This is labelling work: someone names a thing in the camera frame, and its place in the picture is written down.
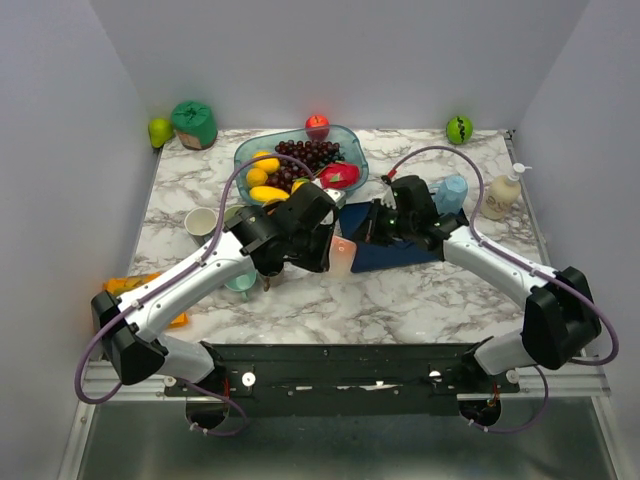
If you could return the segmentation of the pink mug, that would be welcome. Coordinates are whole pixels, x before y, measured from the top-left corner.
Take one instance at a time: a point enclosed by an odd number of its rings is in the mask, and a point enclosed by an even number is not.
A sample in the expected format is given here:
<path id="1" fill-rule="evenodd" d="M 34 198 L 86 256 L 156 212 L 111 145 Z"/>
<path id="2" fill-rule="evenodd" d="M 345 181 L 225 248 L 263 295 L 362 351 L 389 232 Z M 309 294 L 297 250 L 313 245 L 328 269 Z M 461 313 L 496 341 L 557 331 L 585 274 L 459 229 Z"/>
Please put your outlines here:
<path id="1" fill-rule="evenodd" d="M 357 245 L 351 240 L 334 235 L 329 249 L 329 270 L 333 278 L 344 278 L 351 274 L 357 253 Z"/>

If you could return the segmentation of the brown striped mug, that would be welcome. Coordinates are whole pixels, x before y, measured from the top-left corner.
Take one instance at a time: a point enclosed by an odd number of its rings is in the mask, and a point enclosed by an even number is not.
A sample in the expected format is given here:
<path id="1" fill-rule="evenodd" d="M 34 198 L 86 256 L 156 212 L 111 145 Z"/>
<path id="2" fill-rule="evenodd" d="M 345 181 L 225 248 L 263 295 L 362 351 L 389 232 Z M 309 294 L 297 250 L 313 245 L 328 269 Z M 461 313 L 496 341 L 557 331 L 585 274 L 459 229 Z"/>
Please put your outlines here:
<path id="1" fill-rule="evenodd" d="M 284 268 L 278 271 L 271 271 L 268 274 L 258 273 L 258 278 L 262 285 L 262 290 L 268 292 L 269 290 L 281 285 L 284 281 Z"/>

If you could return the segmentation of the light blue faceted mug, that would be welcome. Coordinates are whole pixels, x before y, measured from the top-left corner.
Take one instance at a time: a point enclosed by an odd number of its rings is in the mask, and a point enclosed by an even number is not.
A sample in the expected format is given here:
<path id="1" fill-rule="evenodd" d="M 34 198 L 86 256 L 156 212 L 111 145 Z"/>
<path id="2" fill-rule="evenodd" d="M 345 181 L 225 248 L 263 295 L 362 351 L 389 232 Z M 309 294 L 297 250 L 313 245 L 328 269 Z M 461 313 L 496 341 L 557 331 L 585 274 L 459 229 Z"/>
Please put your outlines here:
<path id="1" fill-rule="evenodd" d="M 460 175 L 450 175 L 429 189 L 434 191 L 433 200 L 440 215 L 457 214 L 467 197 L 468 183 Z"/>

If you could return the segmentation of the sage green mug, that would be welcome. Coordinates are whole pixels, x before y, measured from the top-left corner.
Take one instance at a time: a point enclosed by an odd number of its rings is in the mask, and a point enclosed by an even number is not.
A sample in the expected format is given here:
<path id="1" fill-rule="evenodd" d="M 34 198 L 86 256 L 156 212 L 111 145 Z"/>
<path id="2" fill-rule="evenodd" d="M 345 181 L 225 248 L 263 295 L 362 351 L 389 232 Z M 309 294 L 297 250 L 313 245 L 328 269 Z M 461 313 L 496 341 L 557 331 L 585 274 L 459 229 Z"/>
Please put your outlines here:
<path id="1" fill-rule="evenodd" d="M 243 301 L 247 301 L 249 298 L 249 291 L 253 288 L 256 280 L 257 273 L 252 271 L 239 275 L 238 277 L 226 282 L 224 287 L 229 291 L 239 294 Z"/>

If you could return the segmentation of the light green mug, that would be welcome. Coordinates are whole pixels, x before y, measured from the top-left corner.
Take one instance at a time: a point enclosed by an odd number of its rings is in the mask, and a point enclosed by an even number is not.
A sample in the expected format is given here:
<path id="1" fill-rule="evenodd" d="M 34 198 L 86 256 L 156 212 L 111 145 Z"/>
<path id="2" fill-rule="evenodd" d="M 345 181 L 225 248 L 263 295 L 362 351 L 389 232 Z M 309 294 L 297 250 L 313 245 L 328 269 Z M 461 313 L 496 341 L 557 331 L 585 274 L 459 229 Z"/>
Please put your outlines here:
<path id="1" fill-rule="evenodd" d="M 228 222 L 231 218 L 233 218 L 240 210 L 244 208 L 244 205 L 233 205 L 228 207 L 223 215 L 223 222 Z"/>

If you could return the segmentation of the dark grey blue mug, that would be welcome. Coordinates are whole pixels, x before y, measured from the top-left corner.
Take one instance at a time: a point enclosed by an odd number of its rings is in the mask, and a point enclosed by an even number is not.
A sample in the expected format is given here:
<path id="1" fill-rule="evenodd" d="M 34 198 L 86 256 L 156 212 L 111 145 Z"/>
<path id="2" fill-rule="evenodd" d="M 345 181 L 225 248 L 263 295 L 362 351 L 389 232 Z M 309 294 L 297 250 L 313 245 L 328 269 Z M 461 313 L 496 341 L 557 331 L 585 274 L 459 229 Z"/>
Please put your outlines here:
<path id="1" fill-rule="evenodd" d="M 216 225 L 216 212 L 206 207 L 195 208 L 184 218 L 184 228 L 198 247 L 204 246 L 213 237 Z"/>

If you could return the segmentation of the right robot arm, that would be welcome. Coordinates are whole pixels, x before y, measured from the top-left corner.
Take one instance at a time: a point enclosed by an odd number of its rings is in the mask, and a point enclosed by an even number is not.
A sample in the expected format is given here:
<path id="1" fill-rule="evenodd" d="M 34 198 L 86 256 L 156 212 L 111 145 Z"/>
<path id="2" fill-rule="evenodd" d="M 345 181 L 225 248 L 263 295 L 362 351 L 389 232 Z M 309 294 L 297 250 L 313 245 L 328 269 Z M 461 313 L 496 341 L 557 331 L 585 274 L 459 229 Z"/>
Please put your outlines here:
<path id="1" fill-rule="evenodd" d="M 602 331 L 579 270 L 555 271 L 474 234 L 463 215 L 438 213 L 427 184 L 416 175 L 389 182 L 385 195 L 369 203 L 353 238 L 384 247 L 411 243 L 477 275 L 522 308 L 520 329 L 481 342 L 472 348 L 472 360 L 461 365 L 461 382 L 471 391 L 485 390 L 513 368 L 557 370 Z"/>

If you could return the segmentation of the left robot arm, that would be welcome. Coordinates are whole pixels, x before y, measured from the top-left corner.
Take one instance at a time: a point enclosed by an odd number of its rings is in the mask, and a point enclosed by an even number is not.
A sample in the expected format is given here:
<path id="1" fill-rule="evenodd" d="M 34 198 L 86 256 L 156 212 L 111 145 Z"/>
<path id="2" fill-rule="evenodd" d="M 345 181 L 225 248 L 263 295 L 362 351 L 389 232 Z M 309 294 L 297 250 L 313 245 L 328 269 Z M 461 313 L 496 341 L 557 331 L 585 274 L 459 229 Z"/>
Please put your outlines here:
<path id="1" fill-rule="evenodd" d="M 94 325 L 120 382 L 137 384 L 154 374 L 187 380 L 201 395 L 222 380 L 211 348 L 165 335 L 179 314 L 215 289 L 252 271 L 263 276 L 285 263 L 323 273 L 343 192 L 314 183 L 266 208 L 248 206 L 185 260 L 120 296 L 107 291 L 91 301 Z"/>

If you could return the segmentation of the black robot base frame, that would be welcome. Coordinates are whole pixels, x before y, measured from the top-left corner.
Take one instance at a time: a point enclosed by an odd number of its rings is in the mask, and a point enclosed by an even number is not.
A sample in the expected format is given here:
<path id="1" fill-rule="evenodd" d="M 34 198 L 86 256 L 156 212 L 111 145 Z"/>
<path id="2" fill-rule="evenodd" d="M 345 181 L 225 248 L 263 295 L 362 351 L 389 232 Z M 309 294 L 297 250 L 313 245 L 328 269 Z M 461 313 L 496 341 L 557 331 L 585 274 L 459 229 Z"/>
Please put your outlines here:
<path id="1" fill-rule="evenodd" d="M 432 414 L 459 402 L 516 393 L 517 382 L 471 363 L 469 343 L 211 347 L 202 387 L 229 393 L 251 417 Z"/>

